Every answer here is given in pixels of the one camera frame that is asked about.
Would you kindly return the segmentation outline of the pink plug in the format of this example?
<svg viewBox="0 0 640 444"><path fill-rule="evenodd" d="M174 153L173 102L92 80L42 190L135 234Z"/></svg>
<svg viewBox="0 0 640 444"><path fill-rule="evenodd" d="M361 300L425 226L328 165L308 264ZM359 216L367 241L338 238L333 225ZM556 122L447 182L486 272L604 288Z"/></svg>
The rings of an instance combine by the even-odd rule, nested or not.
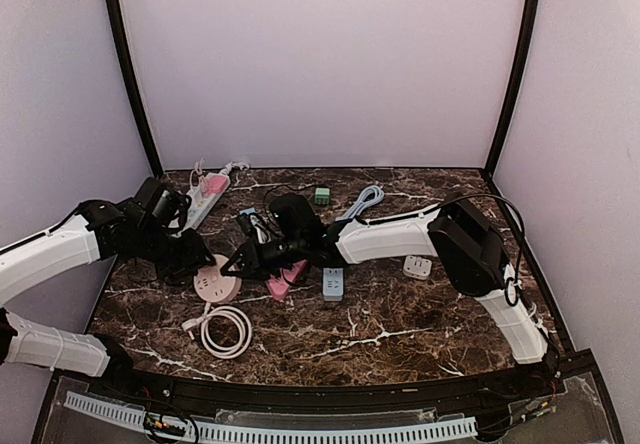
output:
<svg viewBox="0 0 640 444"><path fill-rule="evenodd" d="M211 194L220 194L228 185L229 169L227 166L223 167L218 173L204 172L204 160L200 159L194 164L194 168L191 171L189 183L192 189L198 189L204 196Z"/></svg>

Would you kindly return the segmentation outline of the left black frame post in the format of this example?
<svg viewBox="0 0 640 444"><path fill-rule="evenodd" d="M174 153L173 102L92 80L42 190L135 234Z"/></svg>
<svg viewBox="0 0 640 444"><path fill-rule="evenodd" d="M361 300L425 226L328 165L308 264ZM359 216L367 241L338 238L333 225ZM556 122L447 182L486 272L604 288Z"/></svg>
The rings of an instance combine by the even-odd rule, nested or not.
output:
<svg viewBox="0 0 640 444"><path fill-rule="evenodd" d="M121 1L105 0L105 4L121 77L136 130L152 175L154 177L161 177L164 174L164 169L152 136L151 126L145 111L136 71L134 69Z"/></svg>

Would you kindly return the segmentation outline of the right black frame post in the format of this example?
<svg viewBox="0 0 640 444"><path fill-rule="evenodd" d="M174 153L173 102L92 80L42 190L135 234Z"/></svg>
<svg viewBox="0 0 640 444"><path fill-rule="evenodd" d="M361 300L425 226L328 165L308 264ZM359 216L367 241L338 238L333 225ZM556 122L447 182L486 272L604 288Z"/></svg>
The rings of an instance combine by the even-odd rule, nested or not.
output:
<svg viewBox="0 0 640 444"><path fill-rule="evenodd" d="M484 165L488 180L493 180L507 140L517 99L524 78L539 0L524 0L513 62L498 117L496 130Z"/></svg>

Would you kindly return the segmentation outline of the black frame post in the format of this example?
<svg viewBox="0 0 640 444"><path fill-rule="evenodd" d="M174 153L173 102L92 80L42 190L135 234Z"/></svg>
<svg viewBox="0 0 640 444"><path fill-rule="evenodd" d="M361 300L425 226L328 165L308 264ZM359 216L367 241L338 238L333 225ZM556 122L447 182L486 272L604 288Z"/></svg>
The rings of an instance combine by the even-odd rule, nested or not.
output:
<svg viewBox="0 0 640 444"><path fill-rule="evenodd" d="M164 174L164 169L152 136L151 126L145 111L136 71L134 69L121 1L105 0L105 4L121 77L136 130L152 175L154 177L161 177Z"/></svg>
<svg viewBox="0 0 640 444"><path fill-rule="evenodd" d="M539 0L524 0L513 62L498 117L496 130L484 165L488 180L493 180L507 140L517 99L524 78Z"/></svg>

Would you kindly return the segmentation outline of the pink triangular power strip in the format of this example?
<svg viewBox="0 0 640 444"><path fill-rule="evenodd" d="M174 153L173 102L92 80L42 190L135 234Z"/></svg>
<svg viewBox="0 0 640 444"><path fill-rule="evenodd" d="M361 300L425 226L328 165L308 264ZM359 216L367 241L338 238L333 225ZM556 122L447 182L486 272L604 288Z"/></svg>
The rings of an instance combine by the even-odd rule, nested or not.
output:
<svg viewBox="0 0 640 444"><path fill-rule="evenodd" d="M266 282L271 297L282 302L289 294L291 287L301 279L308 263L306 260L296 262L290 269L281 269L280 274Z"/></svg>

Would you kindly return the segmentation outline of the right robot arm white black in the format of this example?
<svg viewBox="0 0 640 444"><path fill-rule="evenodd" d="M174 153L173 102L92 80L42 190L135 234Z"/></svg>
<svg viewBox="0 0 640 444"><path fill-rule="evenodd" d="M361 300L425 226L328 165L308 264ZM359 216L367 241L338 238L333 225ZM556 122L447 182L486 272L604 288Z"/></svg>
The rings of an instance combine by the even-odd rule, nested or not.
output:
<svg viewBox="0 0 640 444"><path fill-rule="evenodd" d="M500 231L473 204L453 193L439 203L376 219L353 217L324 223L298 194L270 206L279 236L262 243L246 216L238 219L247 240L221 267L221 274L265 280L305 260L318 268L406 257L436 257L458 293L478 301L523 365L510 377L521 398L534 396L549 380L543 362L552 342L535 305L521 289L520 259L511 259Z"/></svg>

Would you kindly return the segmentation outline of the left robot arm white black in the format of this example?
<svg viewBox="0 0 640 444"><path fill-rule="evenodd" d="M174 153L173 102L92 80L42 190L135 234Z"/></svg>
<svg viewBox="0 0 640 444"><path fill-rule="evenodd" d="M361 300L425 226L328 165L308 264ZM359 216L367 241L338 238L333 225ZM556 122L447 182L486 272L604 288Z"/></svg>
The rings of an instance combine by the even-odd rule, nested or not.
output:
<svg viewBox="0 0 640 444"><path fill-rule="evenodd" d="M81 203L60 224L1 251L1 303L69 270L113 256L142 259L154 265L168 284L180 284L215 262L193 229L180 235L165 228L153 212L135 202ZM1 361L101 377L120 400L141 391L132 360L113 338L77 334L1 311Z"/></svg>

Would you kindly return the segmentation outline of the pink round power socket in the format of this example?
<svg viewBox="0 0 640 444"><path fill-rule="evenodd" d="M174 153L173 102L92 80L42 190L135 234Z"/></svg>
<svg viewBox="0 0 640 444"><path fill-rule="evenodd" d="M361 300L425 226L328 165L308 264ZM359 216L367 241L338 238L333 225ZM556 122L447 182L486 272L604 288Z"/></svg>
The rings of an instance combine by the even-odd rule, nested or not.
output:
<svg viewBox="0 0 640 444"><path fill-rule="evenodd" d="M201 268L193 278L197 295L205 302L212 304L230 303L240 292L241 279L235 276L224 276L220 269L228 262L228 258L215 254L215 265Z"/></svg>

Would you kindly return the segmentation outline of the blue grey power strip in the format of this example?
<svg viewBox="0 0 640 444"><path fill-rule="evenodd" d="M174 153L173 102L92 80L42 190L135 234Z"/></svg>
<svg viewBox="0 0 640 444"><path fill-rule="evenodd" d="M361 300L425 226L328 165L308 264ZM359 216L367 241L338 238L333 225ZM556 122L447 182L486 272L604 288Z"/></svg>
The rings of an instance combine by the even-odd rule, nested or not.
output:
<svg viewBox="0 0 640 444"><path fill-rule="evenodd" d="M379 204L384 199L384 191L378 185L364 188L358 199L336 222L354 219L366 209ZM340 302L344 296L344 270L342 268L324 268L322 271L322 295L325 302Z"/></svg>

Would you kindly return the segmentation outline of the white square plug adapter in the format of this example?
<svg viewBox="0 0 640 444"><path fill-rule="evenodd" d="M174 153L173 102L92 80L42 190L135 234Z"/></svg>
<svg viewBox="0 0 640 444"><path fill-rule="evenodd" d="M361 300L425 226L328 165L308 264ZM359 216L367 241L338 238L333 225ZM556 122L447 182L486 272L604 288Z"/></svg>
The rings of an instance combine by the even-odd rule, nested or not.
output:
<svg viewBox="0 0 640 444"><path fill-rule="evenodd" d="M411 279L425 281L430 277L432 261L424 256L408 255L405 257L402 271Z"/></svg>

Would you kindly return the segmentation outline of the green charger plug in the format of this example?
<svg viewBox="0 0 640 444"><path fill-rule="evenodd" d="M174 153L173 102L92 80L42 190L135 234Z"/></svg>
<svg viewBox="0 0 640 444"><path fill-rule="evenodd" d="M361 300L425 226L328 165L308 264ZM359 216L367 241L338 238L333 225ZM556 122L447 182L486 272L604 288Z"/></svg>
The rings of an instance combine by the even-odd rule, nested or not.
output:
<svg viewBox="0 0 640 444"><path fill-rule="evenodd" d="M319 206L327 206L330 202L330 189L328 187L317 187L314 191L314 203Z"/></svg>

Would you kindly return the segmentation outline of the long white power strip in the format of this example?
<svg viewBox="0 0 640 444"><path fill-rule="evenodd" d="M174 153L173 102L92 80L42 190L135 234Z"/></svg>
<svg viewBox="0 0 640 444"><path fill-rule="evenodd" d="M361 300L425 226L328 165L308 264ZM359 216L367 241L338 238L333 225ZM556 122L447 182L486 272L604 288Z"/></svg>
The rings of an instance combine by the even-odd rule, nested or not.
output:
<svg viewBox="0 0 640 444"><path fill-rule="evenodd" d="M183 227L184 230L197 229L202 224L202 222L207 217L209 212L213 209L214 205L219 201L219 199L224 194L224 192L230 187L230 182L231 182L230 175L232 171L234 170L243 171L250 168L250 165L245 162L229 162L225 166L227 166L229 169L228 185L226 186L226 189L222 193L204 196L200 190L192 189L190 187L189 191L187 192L187 196L191 199L191 204L187 211L186 224ZM206 172L205 168L204 168L204 172L206 174L218 173L218 172Z"/></svg>

